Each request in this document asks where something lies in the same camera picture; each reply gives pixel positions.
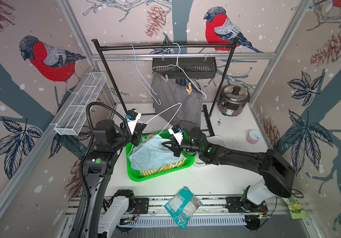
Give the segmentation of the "light blue towel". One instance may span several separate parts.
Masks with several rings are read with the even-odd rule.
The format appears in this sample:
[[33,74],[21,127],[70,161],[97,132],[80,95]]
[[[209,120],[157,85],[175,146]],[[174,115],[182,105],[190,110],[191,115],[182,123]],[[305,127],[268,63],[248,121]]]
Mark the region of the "light blue towel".
[[170,142],[170,139],[162,138],[158,134],[144,138],[128,156],[131,168],[138,171],[150,171],[185,159],[182,154],[174,156],[171,150],[162,145],[164,142]]

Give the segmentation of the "yellow striped towel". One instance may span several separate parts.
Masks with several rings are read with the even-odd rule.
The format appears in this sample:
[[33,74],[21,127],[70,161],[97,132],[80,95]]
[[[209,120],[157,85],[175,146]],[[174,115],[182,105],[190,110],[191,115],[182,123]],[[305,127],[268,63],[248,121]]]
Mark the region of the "yellow striped towel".
[[170,170],[175,169],[175,168],[182,167],[184,165],[184,163],[185,163],[185,159],[182,160],[182,161],[178,161],[176,163],[164,165],[164,166],[162,166],[159,169],[149,170],[149,171],[140,171],[140,173],[141,173],[141,175],[143,177],[148,177],[148,176],[151,176],[151,175],[154,175],[154,174],[158,174],[158,173],[162,173],[162,172],[165,172],[165,171],[170,171]]

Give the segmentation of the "light blue wire hanger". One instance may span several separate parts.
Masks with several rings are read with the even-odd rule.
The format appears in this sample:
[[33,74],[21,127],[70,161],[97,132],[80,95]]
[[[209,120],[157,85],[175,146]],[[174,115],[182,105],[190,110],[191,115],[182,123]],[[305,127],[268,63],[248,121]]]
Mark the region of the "light blue wire hanger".
[[[140,82],[140,84],[145,88],[145,90],[149,93],[149,95],[152,97],[154,102],[157,105],[161,105],[161,100],[158,98],[158,94],[153,90],[151,85],[146,81],[144,76],[142,75],[141,71],[139,70],[137,66],[137,58],[136,58],[136,51],[135,48],[132,44],[130,44],[130,47],[133,50],[134,53],[134,62],[130,63],[126,58],[122,57],[121,55],[118,55],[119,61],[124,65],[124,67]],[[127,64],[131,65],[136,69],[136,71],[139,73],[140,76],[137,76],[128,66]]]

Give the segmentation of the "white wire hanger front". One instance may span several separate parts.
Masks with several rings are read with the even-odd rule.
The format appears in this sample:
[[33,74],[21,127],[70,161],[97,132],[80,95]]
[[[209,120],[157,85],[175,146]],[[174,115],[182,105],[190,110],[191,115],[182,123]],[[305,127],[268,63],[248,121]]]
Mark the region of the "white wire hanger front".
[[169,119],[162,119],[163,121],[166,121],[167,123],[163,126],[162,130],[160,131],[160,133],[164,132],[166,129],[169,129],[169,125],[170,123],[173,121],[173,119],[175,118],[175,116],[178,114],[178,112],[180,111],[180,109],[182,108],[183,104],[178,102],[176,104],[173,104],[167,108],[165,108],[164,110],[160,111],[159,113],[151,113],[151,114],[143,114],[141,113],[141,118],[140,120],[137,122],[138,124],[151,124],[153,121],[156,121],[158,118],[161,118],[162,116],[165,115],[165,113],[170,113],[173,112],[172,116]]

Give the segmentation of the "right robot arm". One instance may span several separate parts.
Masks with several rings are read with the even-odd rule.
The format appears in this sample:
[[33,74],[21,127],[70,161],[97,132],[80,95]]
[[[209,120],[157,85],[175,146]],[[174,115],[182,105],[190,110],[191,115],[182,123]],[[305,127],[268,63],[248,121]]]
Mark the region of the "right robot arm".
[[162,146],[172,151],[176,157],[183,152],[197,153],[206,165],[234,166],[261,175],[259,182],[246,187],[242,197],[237,197],[235,202],[228,204],[227,209],[233,212],[258,212],[263,202],[270,197],[292,196],[295,169],[272,149],[257,153],[228,149],[210,143],[199,128],[174,133],[170,141],[163,142]]

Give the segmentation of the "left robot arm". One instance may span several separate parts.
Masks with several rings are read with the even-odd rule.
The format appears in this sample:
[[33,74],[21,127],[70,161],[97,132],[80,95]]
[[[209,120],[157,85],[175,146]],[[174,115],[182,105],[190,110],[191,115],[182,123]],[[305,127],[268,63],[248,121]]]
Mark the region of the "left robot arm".
[[128,144],[138,145],[145,124],[136,124],[133,132],[124,133],[124,124],[102,120],[91,128],[91,139],[85,158],[80,163],[83,195],[70,232],[71,238],[110,238],[121,217],[135,206],[134,193],[119,189],[101,214],[105,192],[120,152]]

